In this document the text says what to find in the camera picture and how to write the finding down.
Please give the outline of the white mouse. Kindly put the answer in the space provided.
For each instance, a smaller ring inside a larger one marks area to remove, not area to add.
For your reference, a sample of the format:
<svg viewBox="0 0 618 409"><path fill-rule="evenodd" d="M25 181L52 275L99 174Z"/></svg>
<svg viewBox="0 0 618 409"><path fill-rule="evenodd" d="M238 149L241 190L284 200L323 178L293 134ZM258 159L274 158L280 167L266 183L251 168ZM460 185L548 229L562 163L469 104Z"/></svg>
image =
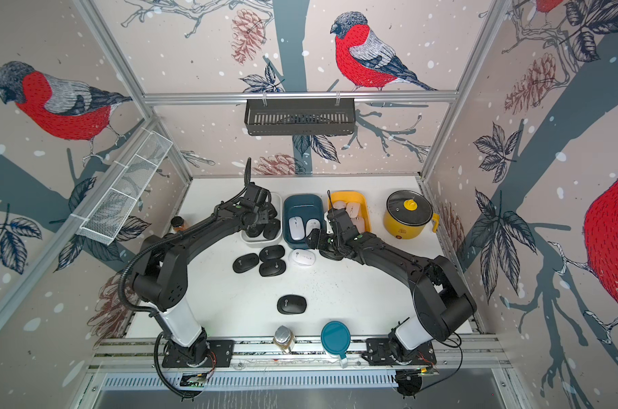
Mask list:
<svg viewBox="0 0 618 409"><path fill-rule="evenodd" d="M321 230L321 222L318 219L310 219L306 223L306 236L308 237L314 230Z"/></svg>
<svg viewBox="0 0 618 409"><path fill-rule="evenodd" d="M289 261L291 264L308 268L312 267L317 260L316 255L309 250L295 249L290 252Z"/></svg>
<svg viewBox="0 0 618 409"><path fill-rule="evenodd" d="M302 241L306 237L306 228L300 216L293 216L288 220L290 238L293 241Z"/></svg>

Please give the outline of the white mouse top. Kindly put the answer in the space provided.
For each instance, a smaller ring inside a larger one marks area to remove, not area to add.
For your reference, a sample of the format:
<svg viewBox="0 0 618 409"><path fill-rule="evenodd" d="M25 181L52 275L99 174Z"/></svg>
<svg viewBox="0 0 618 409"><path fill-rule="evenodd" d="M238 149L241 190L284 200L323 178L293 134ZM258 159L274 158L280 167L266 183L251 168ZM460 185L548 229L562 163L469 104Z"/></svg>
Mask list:
<svg viewBox="0 0 618 409"><path fill-rule="evenodd" d="M291 264L308 268L312 267L317 260L316 255L309 250L295 249L290 252L289 261Z"/></svg>

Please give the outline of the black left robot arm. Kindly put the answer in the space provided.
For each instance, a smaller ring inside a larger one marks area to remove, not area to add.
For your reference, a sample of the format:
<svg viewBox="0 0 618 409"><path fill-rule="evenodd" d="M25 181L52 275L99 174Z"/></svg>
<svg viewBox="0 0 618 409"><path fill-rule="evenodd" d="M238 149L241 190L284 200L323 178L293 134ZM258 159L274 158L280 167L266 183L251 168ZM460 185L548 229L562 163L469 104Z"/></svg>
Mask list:
<svg viewBox="0 0 618 409"><path fill-rule="evenodd" d="M140 304L124 304L153 317L174 345L189 348L200 343L203 327L186 300L188 264L224 238L266 224L273 208L270 191L249 182L236 196L215 206L203 221L162 238L148 238L121 279Z"/></svg>

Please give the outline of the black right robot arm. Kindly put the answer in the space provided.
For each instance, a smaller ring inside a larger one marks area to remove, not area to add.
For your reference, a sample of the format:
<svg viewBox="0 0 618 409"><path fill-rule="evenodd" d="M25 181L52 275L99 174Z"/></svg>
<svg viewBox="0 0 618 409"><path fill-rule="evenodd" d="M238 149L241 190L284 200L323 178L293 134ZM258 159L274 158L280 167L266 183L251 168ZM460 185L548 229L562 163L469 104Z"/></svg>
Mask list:
<svg viewBox="0 0 618 409"><path fill-rule="evenodd" d="M450 259L412 255L373 233L360 232L343 209L329 210L327 223L330 231L309 231L305 238L309 248L335 261L349 259L378 269L408 288L415 314L392 330L391 344L413 351L431 341L443 343L477 311Z"/></svg>

